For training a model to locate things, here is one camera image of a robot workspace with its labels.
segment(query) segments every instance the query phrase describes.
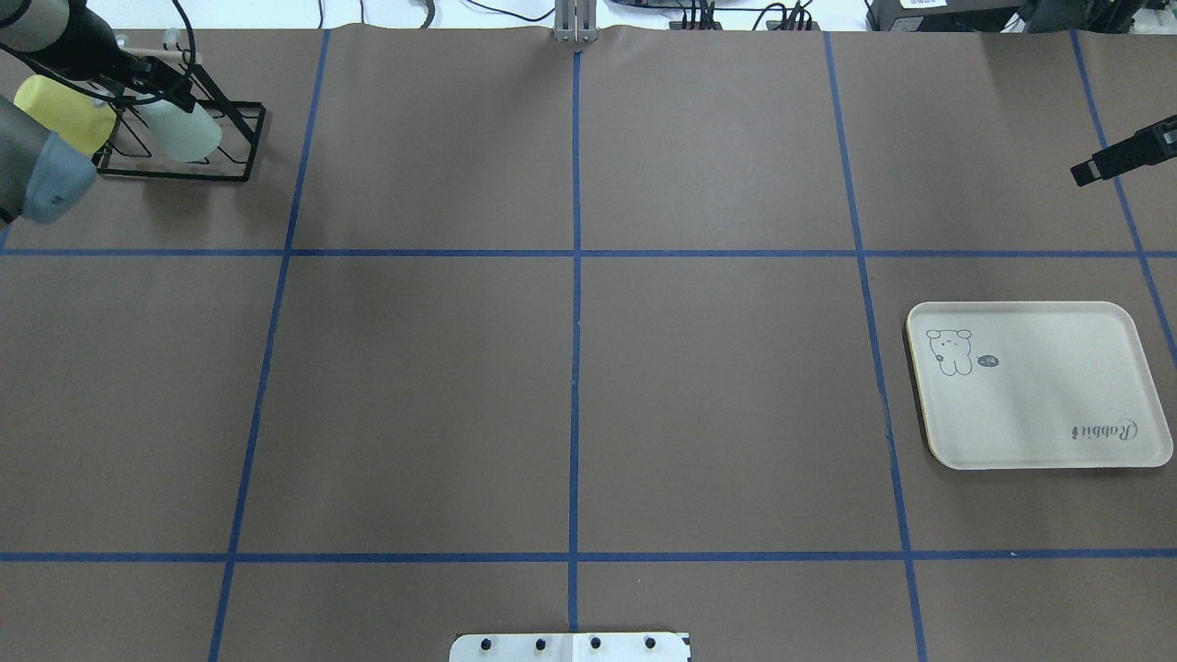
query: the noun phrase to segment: grid line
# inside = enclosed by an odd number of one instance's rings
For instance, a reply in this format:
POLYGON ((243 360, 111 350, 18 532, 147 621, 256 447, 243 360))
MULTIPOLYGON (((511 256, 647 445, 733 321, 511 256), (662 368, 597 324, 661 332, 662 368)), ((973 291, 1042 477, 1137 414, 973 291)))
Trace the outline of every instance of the grid line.
MULTIPOLYGON (((145 551, 6 551, 0 563, 225 563, 228 554, 145 551)), ((567 563, 563 551, 507 552, 238 552, 238 564, 424 565, 463 563, 567 563)), ((1177 560, 1177 548, 916 549, 782 551, 580 551, 578 563, 802 563, 900 561, 1035 561, 1073 558, 1177 560)))
POLYGON ((1015 251, 905 249, 0 249, 9 257, 244 257, 244 258, 1020 258, 1152 259, 1177 258, 1177 251, 1015 251))
POLYGON ((863 304, 866 309, 866 331, 871 340, 871 356, 875 362, 875 379, 879 397, 883 400, 883 418, 886 425, 886 443, 891 464, 891 491, 895 497, 896 519, 899 525, 899 543, 903 545, 903 567, 907 580, 907 600, 911 604, 911 622, 916 637, 916 655, 919 662, 927 662, 927 646, 924 641, 924 618, 919 608, 919 587, 916 582, 916 564, 911 558, 911 535, 907 531, 907 509, 903 499, 903 477, 899 475, 899 456, 895 449, 895 428, 891 424, 891 403, 886 395, 886 376, 883 373, 883 352, 879 349, 878 327, 875 322, 875 302, 871 297, 870 273, 866 270, 866 253, 863 246, 863 231, 858 219, 858 199, 855 196, 855 177, 850 167, 850 148, 846 146, 846 128, 842 115, 842 98, 838 93, 838 68, 834 64, 833 41, 829 32, 822 33, 825 41, 825 61, 830 72, 830 94, 833 101, 833 119, 838 130, 838 148, 842 152, 842 173, 846 184, 846 205, 850 211, 850 224, 855 233, 855 251, 858 259, 858 278, 863 289, 863 304))
MULTIPOLYGON (((1079 67, 1079 79, 1083 81, 1083 93, 1088 100, 1088 112, 1091 113, 1091 123, 1096 128, 1096 137, 1099 138, 1099 148, 1108 148, 1108 137, 1104 134, 1103 123, 1099 121, 1099 108, 1096 106, 1096 97, 1091 91, 1091 79, 1088 77, 1088 66, 1083 59, 1083 46, 1079 44, 1079 33, 1071 31, 1071 47, 1075 51, 1075 64, 1079 67)), ((1165 335, 1165 343, 1169 345, 1169 357, 1177 364, 1177 343, 1173 342, 1172 327, 1169 325, 1169 317, 1165 315, 1165 306, 1161 302, 1161 292, 1152 279, 1152 269, 1149 266, 1149 258, 1144 252, 1144 243, 1141 240, 1141 231, 1132 218, 1132 207, 1128 204, 1128 194, 1124 193, 1124 184, 1119 177, 1112 180, 1116 188, 1116 197, 1119 198, 1119 208, 1124 212, 1124 223, 1128 224, 1128 232, 1132 236, 1132 245, 1136 246, 1136 257, 1141 262, 1141 271, 1144 274, 1144 283, 1149 287, 1152 297, 1152 305, 1157 310, 1157 318, 1161 320, 1161 330, 1165 335)))
POLYGON ((572 379, 568 415, 568 631, 579 629, 580 587, 580 57, 572 54, 572 379))
POLYGON ((306 178, 307 161, 311 158, 311 143, 314 137, 314 120, 319 111, 319 94, 322 92, 322 75, 327 64, 327 51, 331 46, 331 31, 324 31, 319 48, 319 67, 314 77, 314 92, 311 94, 311 108, 307 113, 306 135, 302 139, 302 155, 299 159, 298 177, 294 181, 294 196, 291 201, 291 217, 286 224, 286 244, 282 264, 278 271, 278 284, 274 287, 274 304, 270 311, 270 329, 266 332, 266 349, 261 357, 261 370, 258 377, 258 393, 253 403, 253 418, 250 423, 250 437, 245 449, 245 461, 241 466, 241 481, 237 491, 237 505, 233 509, 233 525, 228 538, 228 558, 225 560, 225 572, 221 577, 220 598, 217 601, 217 617, 213 622, 212 641, 208 644, 208 662, 217 662, 220 656, 220 641, 225 630, 225 616, 228 613, 230 591, 233 588, 233 570, 237 564, 237 550, 241 539, 241 521, 245 517, 245 503, 250 494, 250 476, 253 471, 253 457, 258 448, 258 430, 261 426, 261 408, 270 382, 270 365, 274 355, 274 337, 278 333, 278 319, 282 307, 282 296, 286 292, 286 277, 290 272, 291 247, 294 244, 294 231, 298 226, 299 206, 302 201, 302 183, 306 178))

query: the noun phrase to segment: cable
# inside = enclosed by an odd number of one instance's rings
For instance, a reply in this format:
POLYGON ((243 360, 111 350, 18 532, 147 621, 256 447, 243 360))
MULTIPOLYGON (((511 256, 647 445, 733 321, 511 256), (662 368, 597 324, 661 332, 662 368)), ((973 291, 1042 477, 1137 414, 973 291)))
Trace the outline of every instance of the cable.
POLYGON ((543 16, 538 16, 538 18, 532 19, 532 18, 525 16, 523 14, 517 14, 514 12, 508 12, 506 9, 499 9, 497 7, 487 7, 486 5, 483 5, 481 2, 476 2, 474 0, 466 0, 466 2, 468 2, 468 4, 471 4, 471 5, 476 6, 476 7, 481 7, 481 8, 486 9, 487 12, 494 12, 496 14, 506 14, 508 16, 514 16, 514 18, 521 20, 521 21, 527 21, 530 24, 538 24, 539 21, 541 21, 541 20, 546 19, 547 16, 551 16, 552 14, 556 13, 556 7, 552 7, 543 16))
POLYGON ((438 7, 433 0, 425 0, 425 22, 421 24, 420 29, 425 29, 433 25, 433 16, 438 13, 438 7))
MULTIPOLYGON (((630 9, 656 9, 656 11, 658 11, 658 9, 660 9, 660 11, 674 9, 674 11, 678 11, 678 7, 671 7, 670 5, 627 5, 625 2, 621 2, 620 0, 613 0, 613 2, 617 2, 618 5, 620 5, 623 7, 629 7, 630 9)), ((760 9, 759 7, 716 7, 716 11, 717 12, 760 12, 763 9, 760 9)))
POLYGON ((53 79, 54 81, 60 82, 61 85, 68 87, 69 90, 73 90, 74 92, 78 92, 79 94, 85 94, 86 97, 89 97, 91 99, 98 99, 99 101, 104 101, 106 104, 111 104, 111 105, 115 105, 115 106, 124 106, 124 107, 126 107, 126 106, 146 106, 147 104, 154 104, 155 101, 159 101, 160 99, 162 99, 165 97, 169 97, 169 95, 174 94, 177 91, 180 90, 180 87, 184 86, 185 82, 191 82, 192 81, 192 65, 197 61, 197 37, 195 37, 195 34, 192 31, 192 21, 188 20, 188 14, 185 13, 184 7, 180 6, 180 0, 172 0, 172 5, 174 5, 175 6, 175 11, 180 13, 180 19, 184 20, 184 31, 185 31, 185 33, 187 33, 187 37, 188 37, 188 49, 187 51, 181 49, 181 53, 182 53, 181 60, 186 60, 184 62, 185 64, 184 75, 181 75, 180 80, 177 80, 175 84, 172 85, 172 87, 169 87, 168 90, 165 90, 164 92, 158 92, 153 97, 148 97, 146 99, 129 99, 128 100, 128 99, 120 99, 118 97, 108 97, 108 95, 105 95, 105 94, 97 94, 94 92, 91 92, 89 90, 86 90, 85 87, 81 87, 79 85, 74 85, 74 82, 72 80, 67 80, 65 77, 62 77, 58 72, 55 72, 55 71, 53 71, 53 69, 51 69, 51 68, 41 65, 40 62, 36 62, 36 61, 33 61, 33 60, 26 58, 24 55, 24 53, 18 53, 18 52, 13 51, 12 48, 8 48, 4 44, 0 44, 0 51, 4 51, 6 53, 8 53, 9 55, 12 55, 13 58, 16 58, 21 62, 25 62, 25 66, 27 66, 28 68, 35 71, 36 73, 39 73, 39 74, 41 74, 41 75, 44 75, 46 78, 53 79))
POLYGON ((752 24, 752 29, 756 31, 756 28, 760 27, 760 21, 764 20, 765 14, 778 8, 780 9, 780 25, 785 25, 785 21, 789 20, 789 7, 785 7, 783 2, 773 2, 772 5, 760 9, 760 15, 756 16, 756 22, 752 24))

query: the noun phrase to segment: white tray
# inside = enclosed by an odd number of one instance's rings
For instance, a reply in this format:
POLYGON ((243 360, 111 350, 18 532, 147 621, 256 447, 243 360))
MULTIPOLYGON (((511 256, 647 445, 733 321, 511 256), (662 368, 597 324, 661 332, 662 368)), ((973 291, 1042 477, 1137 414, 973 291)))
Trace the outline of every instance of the white tray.
POLYGON ((952 469, 1161 466, 1172 436, 1124 309, 929 302, 907 315, 927 445, 952 469))

